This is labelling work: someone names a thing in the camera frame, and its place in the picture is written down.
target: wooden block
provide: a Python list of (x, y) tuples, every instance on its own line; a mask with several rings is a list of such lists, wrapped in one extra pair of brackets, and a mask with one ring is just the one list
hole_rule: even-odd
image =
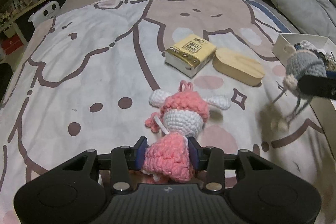
[(251, 86), (258, 85), (265, 76), (258, 61), (228, 48), (217, 49), (212, 64), (220, 73)]

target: cardboard box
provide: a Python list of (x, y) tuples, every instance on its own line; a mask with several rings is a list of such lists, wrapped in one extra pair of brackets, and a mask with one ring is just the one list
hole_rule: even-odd
[[(294, 45), (302, 40), (307, 40), (316, 48), (322, 48), (328, 53), (336, 54), (336, 45), (329, 38), (298, 33), (280, 33), (272, 52), (286, 67), (287, 59), (290, 56), (290, 53), (286, 50), (286, 45)], [(324, 130), (332, 153), (336, 155), (336, 101), (314, 97), (310, 105)]]
[(166, 62), (192, 78), (214, 56), (216, 46), (191, 34), (166, 50)]
[(4, 49), (6, 55), (11, 54), (21, 46), (23, 46), (23, 43), (17, 34), (1, 42), (1, 47)]

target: white crochet ear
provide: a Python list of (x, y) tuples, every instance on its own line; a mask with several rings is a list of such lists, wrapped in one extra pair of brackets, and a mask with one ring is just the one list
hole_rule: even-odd
[(149, 103), (152, 106), (161, 107), (163, 106), (163, 103), (165, 102), (166, 98), (171, 95), (172, 95), (171, 93), (161, 89), (154, 90), (151, 96), (149, 97)]
[(231, 101), (224, 95), (207, 97), (203, 99), (208, 105), (218, 107), (221, 110), (227, 110), (231, 106)]

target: bed sheet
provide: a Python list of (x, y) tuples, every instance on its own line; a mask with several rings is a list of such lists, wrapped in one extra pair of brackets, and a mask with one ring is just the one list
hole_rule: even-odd
[[(109, 153), (140, 136), (150, 144), (160, 138), (144, 126), (155, 111), (148, 98), (189, 80), (164, 63), (164, 50), (191, 33), (258, 60), (266, 71), (251, 87), (210, 62), (191, 80), (201, 96), (231, 99), (229, 110), (211, 110), (199, 143), (225, 153), (253, 150), (305, 179), (322, 196), (316, 223), (335, 223), (335, 161), (313, 110), (287, 133), (270, 127), (268, 105), (285, 75), (272, 53), (280, 32), (289, 30), (254, 0), (103, 0), (42, 23), (0, 109), (0, 223), (19, 223), (12, 205), (19, 187), (82, 151)], [(287, 92), (274, 114), (288, 114), (295, 103)], [(226, 172), (226, 186), (235, 182)]]

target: white box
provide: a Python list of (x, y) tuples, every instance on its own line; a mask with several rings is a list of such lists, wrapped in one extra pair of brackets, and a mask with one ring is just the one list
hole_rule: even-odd
[[(286, 67), (287, 59), (290, 56), (290, 52), (286, 50), (286, 45), (294, 46), (302, 40), (309, 41), (316, 48), (324, 49), (325, 52), (336, 54), (336, 45), (329, 38), (299, 33), (280, 33), (272, 52)], [(336, 101), (314, 97), (310, 105), (324, 130), (332, 153), (336, 155)]]

